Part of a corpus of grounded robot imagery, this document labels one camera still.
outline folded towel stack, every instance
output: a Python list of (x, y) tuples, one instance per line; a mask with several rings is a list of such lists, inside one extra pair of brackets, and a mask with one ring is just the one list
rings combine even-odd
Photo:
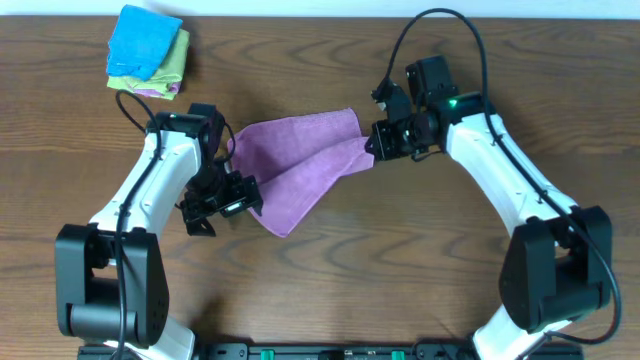
[(107, 86), (172, 100), (180, 90), (189, 48), (182, 20), (126, 5), (111, 40)]

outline blue towel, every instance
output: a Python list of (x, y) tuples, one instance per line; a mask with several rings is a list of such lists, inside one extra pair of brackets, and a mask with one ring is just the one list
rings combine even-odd
[(182, 20), (126, 5), (109, 40), (107, 74), (149, 80), (164, 60)]

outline white wall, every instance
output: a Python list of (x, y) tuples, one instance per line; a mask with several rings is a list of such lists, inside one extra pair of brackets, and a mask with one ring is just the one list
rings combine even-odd
[(411, 17), (448, 7), (480, 17), (640, 19), (640, 0), (0, 0), (0, 14), (115, 15), (125, 4), (176, 15)]

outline wooden table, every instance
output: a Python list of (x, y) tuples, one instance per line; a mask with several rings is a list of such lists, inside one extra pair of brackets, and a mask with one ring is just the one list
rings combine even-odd
[[(105, 86), (116, 19), (0, 21), (0, 357), (73, 358), (60, 335), (54, 238), (85, 224), (121, 185), (143, 141)], [(352, 107), (368, 132), (383, 118), (379, 83), (406, 19), (187, 18), (184, 91), (154, 111), (218, 105), (234, 129)], [(640, 356), (640, 23), (477, 20), (491, 98), (544, 174), (615, 226), (624, 324), (591, 359)], [(463, 91), (480, 86), (478, 54), (452, 19), (422, 21), (393, 72), (445, 54)], [(141, 117), (141, 111), (134, 111)], [(178, 212), (161, 243), (170, 312), (205, 339), (413, 342), (462, 337), (500, 304), (509, 238), (451, 159), (397, 160), (341, 179), (286, 239), (249, 214), (215, 216), (219, 237), (188, 237)], [(594, 336), (611, 309), (568, 331)]]

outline black mounting bracket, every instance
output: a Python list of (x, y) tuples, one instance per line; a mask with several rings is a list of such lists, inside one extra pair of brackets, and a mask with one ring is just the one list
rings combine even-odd
[[(611, 264), (611, 221), (599, 206), (569, 215)], [(555, 243), (568, 254), (556, 257)], [(593, 249), (561, 218), (531, 218), (515, 228), (500, 274), (500, 296), (513, 322), (529, 333), (575, 320), (609, 303), (611, 285)]]
[[(143, 229), (123, 233), (127, 295), (126, 341), (155, 344), (169, 312), (169, 288), (155, 234)], [(118, 338), (120, 307), (117, 279), (94, 276), (114, 258), (114, 233), (95, 224), (65, 225), (55, 243), (58, 327), (86, 340)]]

